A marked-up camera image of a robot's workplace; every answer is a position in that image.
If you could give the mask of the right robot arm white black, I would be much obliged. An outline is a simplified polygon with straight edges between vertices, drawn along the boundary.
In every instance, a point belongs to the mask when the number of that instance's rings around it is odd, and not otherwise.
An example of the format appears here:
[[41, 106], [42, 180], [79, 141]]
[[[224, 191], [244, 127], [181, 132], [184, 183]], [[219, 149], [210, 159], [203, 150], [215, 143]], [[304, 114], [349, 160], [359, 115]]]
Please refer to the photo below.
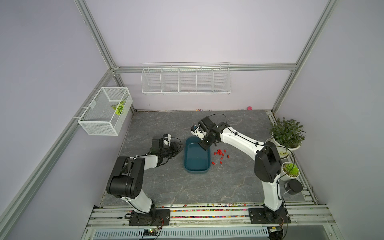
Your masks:
[[193, 125], [191, 133], [200, 139], [199, 145], [205, 151], [211, 145], [222, 142], [237, 148], [254, 160], [254, 173], [263, 184], [265, 211], [275, 215], [282, 212], [284, 201], [278, 183], [281, 177], [282, 160], [278, 146], [270, 141], [264, 143], [254, 140], [239, 133], [227, 123], [214, 123], [209, 117]]

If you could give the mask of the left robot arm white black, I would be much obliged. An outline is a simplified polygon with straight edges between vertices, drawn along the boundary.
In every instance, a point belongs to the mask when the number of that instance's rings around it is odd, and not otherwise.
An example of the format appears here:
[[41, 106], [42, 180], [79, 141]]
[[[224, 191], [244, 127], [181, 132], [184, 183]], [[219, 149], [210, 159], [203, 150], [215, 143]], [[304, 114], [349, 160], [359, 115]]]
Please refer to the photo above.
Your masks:
[[179, 154], [182, 146], [180, 139], [163, 138], [147, 154], [118, 157], [107, 183], [107, 193], [126, 200], [134, 208], [134, 213], [152, 216], [155, 206], [143, 191], [144, 173], [165, 165]]

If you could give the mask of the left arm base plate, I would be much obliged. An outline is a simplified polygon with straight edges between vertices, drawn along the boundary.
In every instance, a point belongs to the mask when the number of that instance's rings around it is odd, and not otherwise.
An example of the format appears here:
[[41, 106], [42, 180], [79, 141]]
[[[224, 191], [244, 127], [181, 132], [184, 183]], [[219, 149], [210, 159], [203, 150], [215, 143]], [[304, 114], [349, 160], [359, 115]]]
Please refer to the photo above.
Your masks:
[[129, 226], [168, 226], [171, 220], [171, 211], [168, 209], [155, 209], [149, 213], [136, 213], [132, 211], [129, 217]]

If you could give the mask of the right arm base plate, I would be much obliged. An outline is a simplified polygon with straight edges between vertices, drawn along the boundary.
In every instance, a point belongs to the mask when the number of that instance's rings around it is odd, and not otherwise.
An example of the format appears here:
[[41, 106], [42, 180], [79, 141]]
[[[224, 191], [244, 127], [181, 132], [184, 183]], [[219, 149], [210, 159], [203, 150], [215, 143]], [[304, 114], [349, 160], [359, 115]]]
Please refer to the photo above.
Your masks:
[[291, 218], [284, 206], [281, 206], [277, 211], [272, 211], [268, 208], [250, 208], [249, 217], [251, 224], [290, 224]]

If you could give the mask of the teal plastic storage box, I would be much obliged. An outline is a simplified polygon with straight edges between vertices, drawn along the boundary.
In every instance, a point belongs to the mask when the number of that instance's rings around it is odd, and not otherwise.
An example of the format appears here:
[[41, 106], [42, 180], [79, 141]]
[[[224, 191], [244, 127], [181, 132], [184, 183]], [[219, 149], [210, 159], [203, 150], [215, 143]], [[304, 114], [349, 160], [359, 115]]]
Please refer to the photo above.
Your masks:
[[184, 168], [190, 174], [204, 174], [211, 167], [210, 148], [204, 150], [198, 137], [190, 137], [186, 140]]

